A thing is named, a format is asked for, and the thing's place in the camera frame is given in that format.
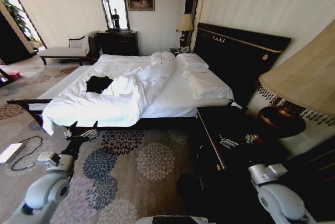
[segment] black cable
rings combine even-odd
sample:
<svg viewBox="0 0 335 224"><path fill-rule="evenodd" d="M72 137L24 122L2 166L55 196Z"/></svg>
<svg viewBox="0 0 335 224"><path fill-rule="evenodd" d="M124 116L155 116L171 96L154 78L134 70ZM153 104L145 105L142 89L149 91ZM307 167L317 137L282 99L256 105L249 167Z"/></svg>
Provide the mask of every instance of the black cable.
<svg viewBox="0 0 335 224"><path fill-rule="evenodd" d="M23 156L20 157L17 161L15 161L14 164L11 166L11 170L12 170L12 171L21 171L21 170L30 168L30 167L32 167L33 165L35 165L35 162L34 162L33 164L27 165L27 166L24 167L24 168L20 168L20 169L15 169L15 168L14 168L14 166L16 165L17 162L19 162L19 161L20 161L21 159L23 159L24 157L33 154L33 152L35 152L39 147L41 147L42 144L43 144L43 139L42 139L40 136L33 136L33 137L30 137L30 138L24 139L24 140L22 140L22 141L20 142L20 143L23 143L24 141L26 141L26 140L28 140L28 139L32 139L32 138L36 138L36 137L40 139L40 144L39 144L35 149L33 149L30 153L28 153L28 154L26 154L26 155L23 155Z"/></svg>

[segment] bed frame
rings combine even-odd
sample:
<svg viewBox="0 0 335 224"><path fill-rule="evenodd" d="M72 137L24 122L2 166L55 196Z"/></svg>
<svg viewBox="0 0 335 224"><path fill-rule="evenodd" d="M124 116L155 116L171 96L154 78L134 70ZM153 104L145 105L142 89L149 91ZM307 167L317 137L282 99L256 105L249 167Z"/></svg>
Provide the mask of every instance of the bed frame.
<svg viewBox="0 0 335 224"><path fill-rule="evenodd" d="M235 101L246 107L255 92L258 77L272 67L290 41L291 38L287 37L199 23L194 53L203 58L210 70L230 86ZM29 104L47 104L50 101L24 99L8 100L7 103L20 105L42 126L42 111L29 110ZM192 120L193 118L141 118L132 128L152 129L172 125L184 127Z"/></svg>

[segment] black clothing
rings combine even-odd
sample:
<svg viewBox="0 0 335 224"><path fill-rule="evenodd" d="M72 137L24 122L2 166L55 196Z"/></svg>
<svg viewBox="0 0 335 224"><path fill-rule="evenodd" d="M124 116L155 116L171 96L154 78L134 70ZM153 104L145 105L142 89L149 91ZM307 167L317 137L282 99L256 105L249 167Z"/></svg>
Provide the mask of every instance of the black clothing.
<svg viewBox="0 0 335 224"><path fill-rule="evenodd" d="M86 81L87 89L86 92L96 92L101 94L104 89L106 89L111 83L113 79L109 77L98 77L98 76L91 76L88 81Z"/></svg>
<svg viewBox="0 0 335 224"><path fill-rule="evenodd" d="M115 28L120 28L120 23L119 23L119 19L120 19L120 16L115 14L115 15L112 15L111 18L114 20L114 23L115 23Z"/></svg>

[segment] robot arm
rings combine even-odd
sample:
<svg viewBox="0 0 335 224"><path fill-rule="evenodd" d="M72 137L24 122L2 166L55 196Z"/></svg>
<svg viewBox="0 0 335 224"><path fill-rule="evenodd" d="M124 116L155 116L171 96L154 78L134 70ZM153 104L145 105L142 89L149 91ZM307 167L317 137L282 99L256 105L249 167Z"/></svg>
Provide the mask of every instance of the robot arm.
<svg viewBox="0 0 335 224"><path fill-rule="evenodd" d="M248 168L251 181L258 191L258 199L276 224L292 222L316 224L315 219L305 209L303 200L286 186L275 184L279 176L287 170L281 164L253 165Z"/></svg>
<svg viewBox="0 0 335 224"><path fill-rule="evenodd" d="M275 223L315 223L300 197L286 186L267 184L259 188L258 199Z"/></svg>
<svg viewBox="0 0 335 224"><path fill-rule="evenodd" d="M60 201L68 195L74 162L78 158L80 146L94 138L97 133L96 122L93 129L79 136L72 136L71 130L75 125L76 123L65 132L69 144L60 155L44 152L38 157L38 161L49 163L48 173L31 184L26 198L4 224L49 223Z"/></svg>

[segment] carpet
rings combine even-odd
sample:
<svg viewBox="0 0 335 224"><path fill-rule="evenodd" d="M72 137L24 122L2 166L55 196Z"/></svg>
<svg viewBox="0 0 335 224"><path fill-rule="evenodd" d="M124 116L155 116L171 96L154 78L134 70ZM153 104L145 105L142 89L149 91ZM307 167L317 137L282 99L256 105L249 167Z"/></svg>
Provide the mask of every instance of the carpet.
<svg viewBox="0 0 335 224"><path fill-rule="evenodd" d="M43 151L65 149L63 127L47 135L20 107L8 99L40 96L78 67L77 62L50 60L44 66L37 57L12 65L6 71L21 71L23 78L0 88L0 149L32 136L42 145L17 162L15 169L34 164ZM176 189L182 174L193 173L187 146L188 133L182 129L100 131L81 146L75 163L70 192L58 206L51 223L134 223L153 215L183 215L183 202ZM21 156L40 144L33 138L11 164L0 166L0 220L8 219L24 199L27 188L43 176L46 167L33 166L13 171Z"/></svg>

